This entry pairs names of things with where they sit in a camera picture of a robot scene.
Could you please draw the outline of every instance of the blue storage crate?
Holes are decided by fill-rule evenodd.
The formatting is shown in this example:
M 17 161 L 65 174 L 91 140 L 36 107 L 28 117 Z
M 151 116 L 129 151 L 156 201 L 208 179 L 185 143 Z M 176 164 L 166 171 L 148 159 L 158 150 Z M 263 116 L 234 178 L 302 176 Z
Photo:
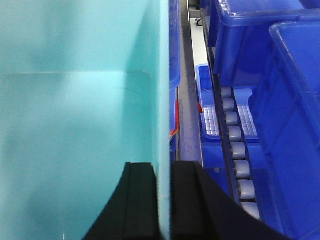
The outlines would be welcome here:
M 180 18 L 178 0 L 170 0 L 170 130 L 176 128 L 177 87 L 181 82 Z
M 169 5 L 0 2 L 0 239 L 80 240 L 126 162 L 170 235 Z
M 214 100 L 213 86 L 208 64 L 195 67 L 199 102 L 203 113 L 201 117 L 201 136 L 203 142 L 220 142 L 219 125 Z M 248 106 L 251 88 L 234 89 L 234 95 L 245 138 L 248 142 L 258 142 L 258 134 Z
M 216 47 L 220 85 L 255 86 L 264 73 L 269 28 L 283 21 L 320 19 L 318 0 L 204 0 L 205 33 Z
M 320 238 L 320 22 L 271 27 L 265 75 L 249 99 L 286 234 Z

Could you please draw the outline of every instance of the blue tray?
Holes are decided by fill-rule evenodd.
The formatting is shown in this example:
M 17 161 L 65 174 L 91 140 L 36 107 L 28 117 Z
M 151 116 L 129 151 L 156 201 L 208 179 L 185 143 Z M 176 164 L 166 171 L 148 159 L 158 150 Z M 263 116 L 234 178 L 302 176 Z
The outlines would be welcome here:
M 320 22 L 271 27 L 265 75 L 249 100 L 287 234 L 320 237 Z
M 208 64 L 196 66 L 196 79 L 199 102 L 203 111 L 203 113 L 200 114 L 202 141 L 220 142 L 219 125 Z M 234 95 L 245 138 L 249 142 L 257 142 L 258 134 L 248 106 L 248 99 L 252 95 L 252 89 L 235 88 Z
M 216 47 L 214 73 L 220 74 L 222 87 L 258 84 L 272 24 L 320 19 L 318 0 L 203 0 L 201 5 L 209 47 Z

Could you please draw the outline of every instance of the metal rail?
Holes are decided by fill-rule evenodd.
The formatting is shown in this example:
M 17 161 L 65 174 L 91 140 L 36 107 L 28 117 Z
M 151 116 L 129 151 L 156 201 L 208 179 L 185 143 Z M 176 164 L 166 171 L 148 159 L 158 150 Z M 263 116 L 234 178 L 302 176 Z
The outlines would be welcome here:
M 180 161 L 198 161 L 203 166 L 194 56 L 188 1 L 180 0 L 181 19 L 181 84 L 178 87 Z

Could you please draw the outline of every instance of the teal bin wall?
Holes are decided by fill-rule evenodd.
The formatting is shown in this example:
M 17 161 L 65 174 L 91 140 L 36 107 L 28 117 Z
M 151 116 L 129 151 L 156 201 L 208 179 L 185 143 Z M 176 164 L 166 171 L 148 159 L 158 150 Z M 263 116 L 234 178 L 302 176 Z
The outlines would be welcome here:
M 168 3 L 0 3 L 0 239 L 81 239 L 125 162 L 152 162 L 169 237 Z

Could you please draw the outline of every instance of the gray roller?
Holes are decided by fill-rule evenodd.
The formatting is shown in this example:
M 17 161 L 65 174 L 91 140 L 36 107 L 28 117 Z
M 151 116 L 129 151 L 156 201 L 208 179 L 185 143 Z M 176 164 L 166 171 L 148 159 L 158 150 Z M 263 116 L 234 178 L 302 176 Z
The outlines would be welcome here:
M 245 210 L 249 215 L 251 215 L 257 220 L 260 219 L 258 205 L 255 202 L 244 201 L 241 202 L 241 206 L 243 210 Z
M 241 128 L 239 126 L 228 126 L 227 133 L 229 136 L 229 142 L 241 141 Z
M 226 111 L 224 113 L 225 124 L 227 126 L 236 126 L 238 125 L 238 114 L 235 111 Z
M 251 200 L 256 197 L 255 185 L 252 180 L 241 179 L 236 181 L 241 200 Z
M 235 177 L 239 179 L 246 179 L 250 176 L 250 165 L 247 160 L 234 160 Z
M 232 112 L 235 109 L 235 101 L 232 98 L 223 98 L 222 105 L 224 112 Z
M 229 99 L 232 97 L 232 89 L 231 87 L 222 87 L 221 88 L 221 98 Z
M 237 160 L 246 158 L 246 147 L 243 142 L 230 142 L 230 147 L 232 159 Z

